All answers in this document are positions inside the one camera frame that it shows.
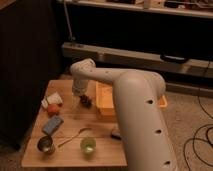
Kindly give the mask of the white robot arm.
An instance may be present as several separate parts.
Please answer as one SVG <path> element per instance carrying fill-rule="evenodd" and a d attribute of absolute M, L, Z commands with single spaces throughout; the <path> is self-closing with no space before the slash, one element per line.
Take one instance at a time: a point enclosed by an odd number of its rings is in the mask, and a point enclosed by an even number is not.
<path fill-rule="evenodd" d="M 129 171 L 179 171 L 158 106 L 166 86 L 156 72 L 98 68 L 91 59 L 71 65 L 72 91 L 83 95 L 90 80 L 110 84 Z"/>

